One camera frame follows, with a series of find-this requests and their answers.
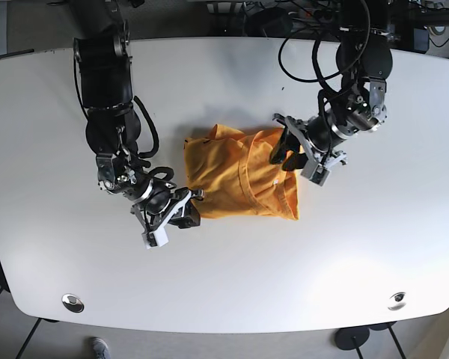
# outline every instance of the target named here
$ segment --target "gray floor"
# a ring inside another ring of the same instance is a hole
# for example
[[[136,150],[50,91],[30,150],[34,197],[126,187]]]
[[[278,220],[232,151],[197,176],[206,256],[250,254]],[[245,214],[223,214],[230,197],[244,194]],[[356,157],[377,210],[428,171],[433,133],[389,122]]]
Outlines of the gray floor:
[[[10,294],[2,293],[0,359],[16,356],[35,320],[16,308]],[[408,359],[438,359],[449,335],[449,310],[398,322],[394,330]],[[42,322],[22,358],[93,358],[89,338],[102,337],[115,359],[355,359],[355,352],[341,352],[332,345],[334,332],[175,334]],[[362,351],[366,358],[398,358],[388,333],[372,333]]]
[[[15,0],[8,3],[7,50],[36,51],[71,46],[75,34],[65,7],[46,6],[45,1]],[[132,9],[121,1],[122,14],[130,23],[133,38],[205,36],[210,17],[203,4],[185,0],[147,0]],[[447,33],[436,39],[442,43]],[[449,46],[431,49],[433,55],[449,56]],[[0,359],[14,358],[35,322],[21,313],[11,296],[0,298]],[[449,310],[438,316],[412,319],[395,325],[408,358],[437,359],[449,334]],[[104,338],[114,358],[210,359],[210,358],[341,358],[354,359],[355,352],[340,352],[332,345],[335,330],[288,334],[172,334],[126,331],[70,323],[43,322],[23,358],[92,358],[89,337]],[[363,348],[366,358],[397,358],[387,333],[373,333]]]

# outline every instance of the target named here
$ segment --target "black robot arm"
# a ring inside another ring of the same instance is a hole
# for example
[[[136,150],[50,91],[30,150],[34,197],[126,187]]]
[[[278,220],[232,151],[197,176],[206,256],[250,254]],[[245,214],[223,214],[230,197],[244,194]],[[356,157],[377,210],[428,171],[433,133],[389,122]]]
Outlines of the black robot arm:
[[[87,119],[86,138],[97,155],[98,184],[109,194],[122,194],[133,202],[131,213],[144,228],[148,247],[168,242],[164,226],[196,227],[200,215],[191,199],[203,197],[201,190],[176,189],[171,168],[146,168],[159,149],[159,137],[143,103],[133,96],[129,31],[116,2],[73,0],[70,7],[84,38],[75,39],[74,76],[80,106]],[[81,91],[76,65],[79,65]],[[141,122],[134,104],[147,121],[153,145],[139,152]]]
[[[338,26],[326,29],[314,42],[314,80],[290,75],[282,66],[281,47],[281,69],[297,81],[319,82],[322,90],[318,93],[316,117],[296,120],[275,114],[275,120],[285,128],[272,151],[271,163],[282,164],[286,171],[302,169],[302,176],[323,185],[334,165],[347,162],[347,154],[336,150],[336,146],[358,132],[374,132],[385,122],[386,79],[392,69],[387,14],[388,6],[383,0],[343,0]],[[336,54],[338,71],[325,77],[317,61],[317,50],[330,31],[340,40]],[[339,75],[341,89],[334,90],[326,80]]]

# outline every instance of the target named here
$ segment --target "orange shirt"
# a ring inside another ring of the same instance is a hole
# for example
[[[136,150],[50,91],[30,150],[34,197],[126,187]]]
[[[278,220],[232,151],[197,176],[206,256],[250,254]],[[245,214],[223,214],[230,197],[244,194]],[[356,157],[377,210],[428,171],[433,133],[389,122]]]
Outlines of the orange shirt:
[[[202,188],[194,200],[203,218],[271,215],[299,219],[296,173],[271,165],[269,157],[283,129],[254,135],[215,125],[207,138],[185,140],[187,186]]]

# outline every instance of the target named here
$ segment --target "white table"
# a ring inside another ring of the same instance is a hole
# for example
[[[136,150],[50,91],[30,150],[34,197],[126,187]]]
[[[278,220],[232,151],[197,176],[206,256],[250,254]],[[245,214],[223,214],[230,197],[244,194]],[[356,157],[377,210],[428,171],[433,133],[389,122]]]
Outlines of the white table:
[[[317,85],[278,67],[281,40],[132,44],[134,91],[160,136],[154,165],[184,185],[183,139],[215,123],[308,118]],[[311,42],[284,63],[314,77]],[[337,44],[320,50],[335,69]],[[66,322],[150,331],[305,331],[427,316],[449,307],[449,60],[393,52],[386,124],[346,142],[323,188],[299,179],[297,222],[235,217],[168,226],[145,249],[130,202],[97,188],[73,87],[72,51],[0,61],[0,260],[18,308]],[[150,147],[143,131],[138,144]],[[407,305],[388,309],[406,293]],[[85,303],[71,313],[65,293]]]

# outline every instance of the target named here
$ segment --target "shoe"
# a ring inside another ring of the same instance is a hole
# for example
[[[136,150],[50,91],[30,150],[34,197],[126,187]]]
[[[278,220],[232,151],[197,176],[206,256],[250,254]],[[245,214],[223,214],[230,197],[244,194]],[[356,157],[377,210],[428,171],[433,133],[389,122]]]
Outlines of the shoe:
[[[112,359],[110,355],[110,350],[108,345],[106,345],[105,340],[100,338],[93,338],[91,340],[91,347],[97,355],[97,359]]]

